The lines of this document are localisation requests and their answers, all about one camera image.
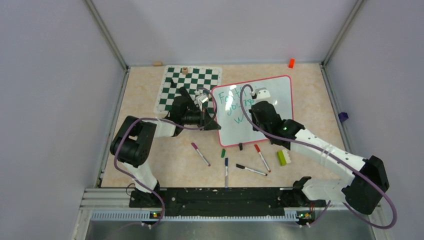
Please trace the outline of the pink framed whiteboard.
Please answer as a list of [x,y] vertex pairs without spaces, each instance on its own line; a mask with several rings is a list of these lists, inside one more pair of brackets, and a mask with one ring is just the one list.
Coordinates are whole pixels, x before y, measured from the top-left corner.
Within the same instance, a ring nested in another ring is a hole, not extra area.
[[267,140],[263,133],[253,130],[242,112],[241,106],[247,111],[257,102],[252,99],[248,87],[242,91],[246,84],[254,89],[266,88],[270,92],[268,102],[280,117],[293,118],[292,82],[288,75],[216,86],[212,89],[212,95],[216,100],[216,122],[221,126],[218,138],[223,147]]

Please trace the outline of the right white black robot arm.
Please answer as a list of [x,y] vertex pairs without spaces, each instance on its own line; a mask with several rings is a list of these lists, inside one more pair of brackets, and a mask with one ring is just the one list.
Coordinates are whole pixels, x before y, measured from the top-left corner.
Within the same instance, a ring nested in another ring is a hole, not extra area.
[[272,144],[306,155],[339,176],[339,180],[308,179],[293,192],[297,205],[307,206],[312,200],[338,201],[370,215],[386,196],[390,184],[380,158],[354,155],[322,140],[301,123],[282,119],[267,101],[242,112],[253,130],[263,133]]

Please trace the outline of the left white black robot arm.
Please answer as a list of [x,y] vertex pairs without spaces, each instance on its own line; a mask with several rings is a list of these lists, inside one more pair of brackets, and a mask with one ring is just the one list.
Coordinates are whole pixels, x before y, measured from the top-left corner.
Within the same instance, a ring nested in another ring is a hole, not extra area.
[[188,125],[204,131],[221,129],[208,110],[201,109],[189,96],[177,96],[165,118],[141,120],[131,115],[125,118],[111,143],[110,153],[134,179],[133,198],[141,199],[149,207],[160,202],[161,194],[157,191],[160,185],[147,161],[153,140],[177,137]]

